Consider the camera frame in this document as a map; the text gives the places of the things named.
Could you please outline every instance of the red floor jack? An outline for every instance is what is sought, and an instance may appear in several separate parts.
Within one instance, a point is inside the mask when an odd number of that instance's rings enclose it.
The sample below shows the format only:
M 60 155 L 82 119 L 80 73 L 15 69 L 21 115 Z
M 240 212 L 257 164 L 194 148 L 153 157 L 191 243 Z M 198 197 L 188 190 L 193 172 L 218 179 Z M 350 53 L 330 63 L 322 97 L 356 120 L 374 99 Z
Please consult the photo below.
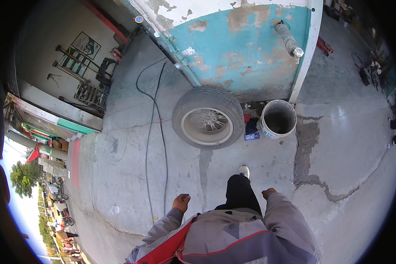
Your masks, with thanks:
M 329 53 L 333 53 L 333 48 L 320 36 L 318 36 L 317 46 L 319 46 L 324 51 L 324 55 L 326 56 L 328 56 Z

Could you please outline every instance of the zipper pull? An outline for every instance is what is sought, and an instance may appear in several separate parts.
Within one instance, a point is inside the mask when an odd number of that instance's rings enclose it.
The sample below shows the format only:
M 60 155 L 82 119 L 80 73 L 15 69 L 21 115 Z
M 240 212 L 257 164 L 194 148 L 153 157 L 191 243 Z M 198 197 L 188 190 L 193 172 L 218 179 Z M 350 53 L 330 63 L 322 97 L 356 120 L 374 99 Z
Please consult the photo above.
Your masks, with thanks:
M 184 247 L 179 247 L 179 248 L 174 252 L 174 255 L 175 255 L 175 256 L 179 256 L 180 252 L 182 252 L 183 249 L 184 249 Z

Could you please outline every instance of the sneaker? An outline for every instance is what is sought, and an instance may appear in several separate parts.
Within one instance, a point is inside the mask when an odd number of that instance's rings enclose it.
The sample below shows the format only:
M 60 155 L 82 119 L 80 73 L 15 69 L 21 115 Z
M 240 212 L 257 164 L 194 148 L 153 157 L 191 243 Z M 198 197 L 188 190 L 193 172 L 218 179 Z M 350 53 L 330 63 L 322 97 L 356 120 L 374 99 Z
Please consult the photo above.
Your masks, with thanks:
M 242 165 L 239 168 L 239 174 L 242 174 L 243 176 L 247 177 L 249 179 L 249 169 L 247 166 Z

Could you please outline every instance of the blue painted wall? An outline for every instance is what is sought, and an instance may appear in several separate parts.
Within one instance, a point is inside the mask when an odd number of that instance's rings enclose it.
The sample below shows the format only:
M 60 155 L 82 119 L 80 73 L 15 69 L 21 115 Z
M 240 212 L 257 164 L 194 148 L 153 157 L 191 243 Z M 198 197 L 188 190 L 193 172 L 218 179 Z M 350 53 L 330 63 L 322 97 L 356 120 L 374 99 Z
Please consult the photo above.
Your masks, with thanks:
M 248 25 L 232 30 L 227 17 L 235 10 L 226 10 L 169 30 L 175 37 L 176 48 L 195 50 L 196 54 L 186 59 L 202 85 L 224 87 L 242 101 L 288 98 L 298 65 L 287 54 L 273 25 L 284 20 L 298 45 L 305 50 L 311 12 L 297 6 L 281 10 L 278 16 L 276 4 L 267 6 L 270 15 L 261 22 L 261 27 L 253 25 L 255 13 L 251 13 Z M 202 32 L 190 29 L 196 21 L 206 23 Z

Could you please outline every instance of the cracked concrete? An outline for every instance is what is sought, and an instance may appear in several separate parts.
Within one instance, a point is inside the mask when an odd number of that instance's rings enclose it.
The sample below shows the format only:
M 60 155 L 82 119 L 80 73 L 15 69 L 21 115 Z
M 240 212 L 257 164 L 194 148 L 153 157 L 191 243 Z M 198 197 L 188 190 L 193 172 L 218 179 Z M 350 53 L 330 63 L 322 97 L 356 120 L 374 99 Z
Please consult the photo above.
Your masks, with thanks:
M 173 107 L 191 86 L 168 61 L 157 94 L 169 164 L 165 200 L 157 116 L 148 151 L 154 215 L 145 176 L 153 103 L 135 82 L 143 68 L 164 55 L 146 35 L 138 36 L 116 67 L 102 133 L 81 139 L 79 189 L 71 179 L 64 182 L 75 219 L 70 230 L 80 235 L 76 240 L 91 259 L 121 263 L 152 226 L 152 218 L 160 219 L 164 204 L 169 206 L 180 193 L 191 196 L 184 220 L 224 203 L 228 178 L 244 164 L 263 213 L 266 201 L 260 192 L 274 187 L 307 219 L 324 263 L 355 263 L 378 231 L 396 189 L 396 147 L 386 148 L 394 133 L 387 123 L 392 115 L 385 95 L 364 86 L 353 65 L 351 52 L 364 54 L 363 46 L 328 17 L 323 17 L 320 35 L 334 53 L 325 57 L 315 50 L 295 106 L 295 133 L 278 140 L 240 138 L 221 150 L 194 148 L 174 133 L 169 122 Z M 141 90 L 155 91 L 162 63 L 143 73 Z M 71 170 L 71 151 L 68 155 Z M 110 214 L 115 205 L 119 214 Z

